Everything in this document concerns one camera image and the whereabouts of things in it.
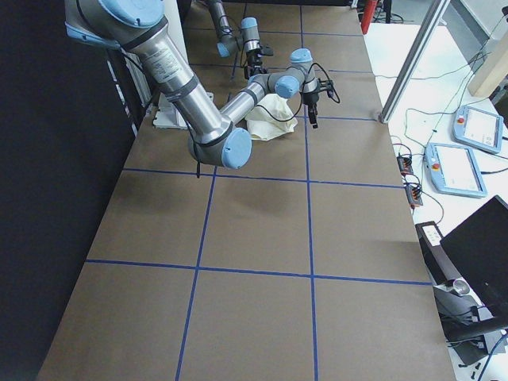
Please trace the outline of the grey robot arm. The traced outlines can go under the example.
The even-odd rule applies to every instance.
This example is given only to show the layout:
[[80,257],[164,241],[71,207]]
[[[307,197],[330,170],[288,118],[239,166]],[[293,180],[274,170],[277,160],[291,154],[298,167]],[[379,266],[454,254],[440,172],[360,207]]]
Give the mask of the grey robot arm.
[[240,53],[245,55],[246,62],[241,63],[244,77],[267,74],[263,58],[273,56],[273,50],[261,43],[258,23],[254,17],[246,17],[237,24],[225,12],[222,1],[205,1],[214,23],[217,36],[217,51],[220,57],[226,58]]
[[171,39],[162,1],[66,1],[69,37],[83,44],[124,49],[136,55],[165,98],[188,122],[189,151],[200,164],[238,169],[252,152],[248,131],[236,124],[268,94],[292,98],[300,94],[316,110],[321,84],[310,50],[291,53],[283,72],[252,76],[222,109],[207,95]]

